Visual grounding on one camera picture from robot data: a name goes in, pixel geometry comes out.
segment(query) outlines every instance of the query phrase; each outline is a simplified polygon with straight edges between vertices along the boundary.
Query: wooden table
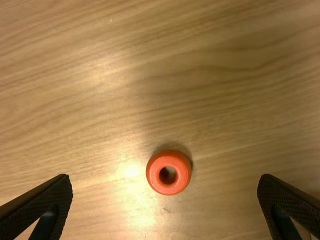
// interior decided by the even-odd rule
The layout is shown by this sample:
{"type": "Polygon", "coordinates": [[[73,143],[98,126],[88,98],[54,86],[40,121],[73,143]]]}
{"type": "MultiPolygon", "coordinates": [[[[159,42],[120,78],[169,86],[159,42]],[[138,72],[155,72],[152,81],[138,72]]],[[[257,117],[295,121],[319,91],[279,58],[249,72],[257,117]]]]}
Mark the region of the wooden table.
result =
{"type": "Polygon", "coordinates": [[[271,239],[261,174],[320,197],[320,2],[0,0],[0,204],[59,173],[63,240],[271,239]]]}

